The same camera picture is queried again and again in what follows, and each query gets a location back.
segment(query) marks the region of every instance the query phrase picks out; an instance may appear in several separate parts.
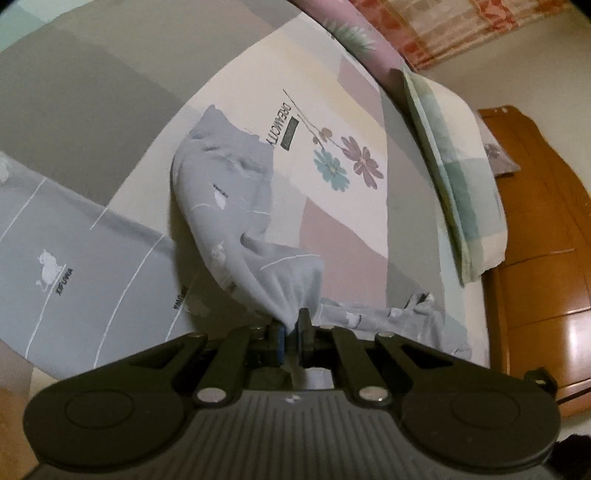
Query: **gray cloth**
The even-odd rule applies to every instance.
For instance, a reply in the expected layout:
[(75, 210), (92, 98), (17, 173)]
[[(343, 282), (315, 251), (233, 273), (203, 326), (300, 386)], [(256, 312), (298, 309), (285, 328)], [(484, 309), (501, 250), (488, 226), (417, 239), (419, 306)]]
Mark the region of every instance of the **gray cloth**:
[[(0, 172), (0, 338), (52, 377), (260, 322), (228, 301), (190, 234), (175, 242), (6, 156)], [(0, 382), (22, 390), (12, 363)]]
[(268, 0), (99, 0), (64, 13), (0, 55), (0, 150), (106, 206), (194, 94), (299, 13)]
[(213, 277), (253, 310), (292, 330), (298, 310), (315, 324), (351, 328), (370, 339), (391, 331), (469, 359), (466, 339), (444, 342), (444, 319), (432, 295), (414, 295), (404, 309), (372, 309), (320, 298), (322, 259), (264, 241), (270, 222), (272, 147), (242, 132), (210, 105), (173, 161), (173, 186), (197, 247)]

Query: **pink pillow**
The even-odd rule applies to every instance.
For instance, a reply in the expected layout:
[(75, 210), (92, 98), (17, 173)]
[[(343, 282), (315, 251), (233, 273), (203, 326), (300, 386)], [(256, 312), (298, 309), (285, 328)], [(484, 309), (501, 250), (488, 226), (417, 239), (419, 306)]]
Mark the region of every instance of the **pink pillow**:
[(405, 60), (375, 27), (347, 0), (290, 0), (330, 31), (368, 70), (404, 112), (402, 65)]

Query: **metal screw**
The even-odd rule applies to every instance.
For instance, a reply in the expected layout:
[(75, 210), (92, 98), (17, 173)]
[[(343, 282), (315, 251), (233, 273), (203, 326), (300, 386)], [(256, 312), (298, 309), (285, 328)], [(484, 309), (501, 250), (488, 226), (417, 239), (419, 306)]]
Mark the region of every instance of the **metal screw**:
[(388, 390), (382, 387), (363, 387), (359, 390), (359, 396), (366, 401), (380, 402), (388, 398)]
[(226, 396), (225, 391), (216, 387), (203, 388), (197, 392), (197, 398), (203, 403), (220, 403)]

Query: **white wall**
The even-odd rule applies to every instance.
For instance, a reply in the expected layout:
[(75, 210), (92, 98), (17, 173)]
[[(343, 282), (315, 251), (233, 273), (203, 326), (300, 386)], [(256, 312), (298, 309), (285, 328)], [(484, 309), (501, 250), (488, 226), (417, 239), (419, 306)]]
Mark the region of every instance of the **white wall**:
[(591, 192), (591, 23), (579, 11), (526, 25), (422, 73), (474, 108), (516, 106)]

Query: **cat print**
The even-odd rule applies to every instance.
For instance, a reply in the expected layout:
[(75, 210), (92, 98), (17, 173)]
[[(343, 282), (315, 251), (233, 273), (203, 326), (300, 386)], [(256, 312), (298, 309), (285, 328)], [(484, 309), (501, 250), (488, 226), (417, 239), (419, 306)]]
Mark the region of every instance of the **cat print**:
[(213, 197), (216, 199), (218, 207), (220, 207), (222, 210), (226, 208), (226, 197), (224, 197), (224, 195), (221, 192), (214, 190)]
[(43, 270), (41, 271), (41, 280), (37, 280), (35, 285), (39, 285), (43, 291), (47, 291), (57, 280), (63, 265), (58, 265), (56, 258), (45, 249), (39, 256), (39, 263), (43, 265)]
[(0, 185), (4, 185), (8, 181), (10, 172), (8, 171), (8, 160), (4, 153), (0, 152)]
[(221, 288), (226, 288), (231, 280), (231, 276), (229, 272), (226, 270), (226, 254), (223, 246), (223, 242), (220, 242), (209, 252), (210, 255), (210, 262), (209, 262), (209, 271), (212, 274), (212, 277), (215, 278), (218, 285)]

